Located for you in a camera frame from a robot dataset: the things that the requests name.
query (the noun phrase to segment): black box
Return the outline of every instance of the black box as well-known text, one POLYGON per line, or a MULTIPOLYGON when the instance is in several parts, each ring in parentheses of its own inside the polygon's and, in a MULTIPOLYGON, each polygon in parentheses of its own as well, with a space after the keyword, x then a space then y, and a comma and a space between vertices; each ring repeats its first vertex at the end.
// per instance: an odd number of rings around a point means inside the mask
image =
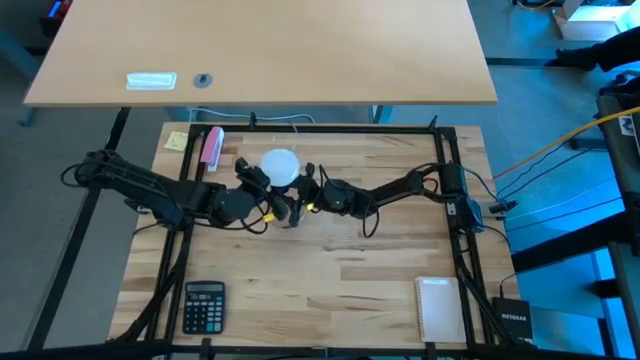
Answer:
POLYGON ((502 324, 515 337, 533 344, 531 310, 528 301, 494 297, 493 307, 502 324))

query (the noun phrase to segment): blue light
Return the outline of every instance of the blue light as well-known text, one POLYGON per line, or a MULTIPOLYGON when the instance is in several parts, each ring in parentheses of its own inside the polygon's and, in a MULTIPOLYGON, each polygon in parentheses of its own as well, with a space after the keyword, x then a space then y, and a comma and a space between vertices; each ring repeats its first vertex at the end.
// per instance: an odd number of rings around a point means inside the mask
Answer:
POLYGON ((56 16, 56 12, 58 11, 58 8, 60 8, 60 5, 62 5, 61 1, 56 1, 56 3, 53 4, 53 7, 51 8, 51 11, 49 11, 49 17, 56 16))

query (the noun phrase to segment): white ball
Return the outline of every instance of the white ball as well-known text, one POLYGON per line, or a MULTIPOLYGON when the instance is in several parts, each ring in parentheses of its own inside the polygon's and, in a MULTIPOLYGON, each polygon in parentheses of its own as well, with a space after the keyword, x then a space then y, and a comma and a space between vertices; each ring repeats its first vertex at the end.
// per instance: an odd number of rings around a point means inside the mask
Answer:
POLYGON ((300 174, 300 160, 287 149, 273 149, 262 156, 260 169, 271 180, 271 186, 287 186, 300 174))

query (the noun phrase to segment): notebook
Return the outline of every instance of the notebook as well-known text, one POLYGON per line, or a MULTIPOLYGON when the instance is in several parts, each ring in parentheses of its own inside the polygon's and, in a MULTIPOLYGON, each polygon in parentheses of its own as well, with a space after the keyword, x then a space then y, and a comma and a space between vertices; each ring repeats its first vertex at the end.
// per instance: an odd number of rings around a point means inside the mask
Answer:
POLYGON ((467 342, 458 279, 416 278, 416 298, 423 342, 467 342))

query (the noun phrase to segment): pink eraser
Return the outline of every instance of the pink eraser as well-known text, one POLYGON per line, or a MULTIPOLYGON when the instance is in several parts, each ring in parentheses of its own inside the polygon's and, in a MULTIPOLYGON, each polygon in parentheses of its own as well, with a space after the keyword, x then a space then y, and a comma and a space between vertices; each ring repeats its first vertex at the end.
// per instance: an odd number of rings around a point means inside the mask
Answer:
POLYGON ((204 149, 202 150, 201 162, 209 164, 209 171, 216 171, 218 167, 218 160, 220 159, 220 152, 222 151, 222 143, 224 141, 224 130, 219 126, 214 126, 207 140, 204 143, 204 149))

